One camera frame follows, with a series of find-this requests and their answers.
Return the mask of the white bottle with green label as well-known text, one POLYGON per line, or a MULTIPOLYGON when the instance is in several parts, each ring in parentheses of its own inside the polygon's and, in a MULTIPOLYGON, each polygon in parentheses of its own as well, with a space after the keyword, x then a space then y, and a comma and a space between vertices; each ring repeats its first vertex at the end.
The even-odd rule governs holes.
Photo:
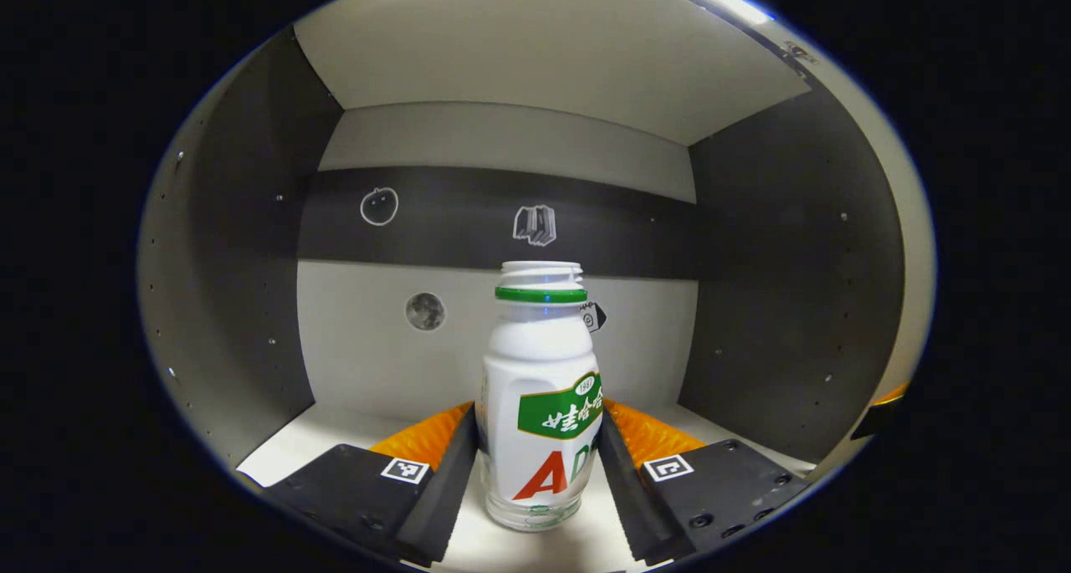
POLYGON ((576 514, 603 423, 603 381, 576 262, 502 263, 476 402, 484 507, 534 534, 576 514))

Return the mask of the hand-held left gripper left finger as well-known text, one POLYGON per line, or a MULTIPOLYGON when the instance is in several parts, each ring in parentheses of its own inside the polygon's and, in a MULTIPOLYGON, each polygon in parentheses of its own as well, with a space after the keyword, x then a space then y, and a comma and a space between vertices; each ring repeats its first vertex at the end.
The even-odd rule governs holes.
POLYGON ((337 443, 263 492, 352 549, 428 568, 444 559, 477 443, 465 402, 372 448, 337 443))

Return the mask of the white cabinet shelf board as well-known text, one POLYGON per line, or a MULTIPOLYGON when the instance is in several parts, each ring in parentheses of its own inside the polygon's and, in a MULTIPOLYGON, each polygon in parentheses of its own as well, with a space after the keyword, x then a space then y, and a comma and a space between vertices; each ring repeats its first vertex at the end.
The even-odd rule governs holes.
MULTIPOLYGON (((241 462, 238 471, 268 488, 329 448, 336 444, 369 448, 408 426, 409 421, 315 404, 257 447, 241 462)), ((403 561, 402 572, 643 573, 649 569, 634 560, 628 549, 601 463, 594 463, 577 515, 560 528, 523 534, 495 524, 487 516, 479 481, 483 459, 482 456, 476 459, 443 561, 429 568, 403 561)))
POLYGON ((295 37, 347 110, 521 105, 691 146, 810 92, 708 0, 335 0, 295 37))

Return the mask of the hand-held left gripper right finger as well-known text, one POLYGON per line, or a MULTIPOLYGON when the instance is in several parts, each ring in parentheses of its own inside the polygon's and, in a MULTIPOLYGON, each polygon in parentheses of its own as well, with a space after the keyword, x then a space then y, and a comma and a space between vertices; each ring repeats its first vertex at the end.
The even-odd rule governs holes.
POLYGON ((703 443, 619 402, 605 402, 597 446, 628 549, 646 566, 723 549, 808 489, 739 438, 703 443))

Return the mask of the white and grey cabinet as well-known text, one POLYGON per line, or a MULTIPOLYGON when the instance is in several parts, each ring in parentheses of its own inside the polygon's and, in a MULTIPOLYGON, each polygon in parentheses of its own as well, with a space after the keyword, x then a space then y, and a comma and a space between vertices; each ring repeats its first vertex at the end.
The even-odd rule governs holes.
POLYGON ((886 368, 899 216, 815 58, 764 10, 708 1, 810 92, 691 146, 521 105, 347 110, 299 20, 227 71, 159 162, 135 272, 156 377, 210 458, 360 568, 404 573, 238 466, 315 404, 476 414, 502 263, 558 261, 582 267, 604 412, 739 438, 806 481, 886 368))

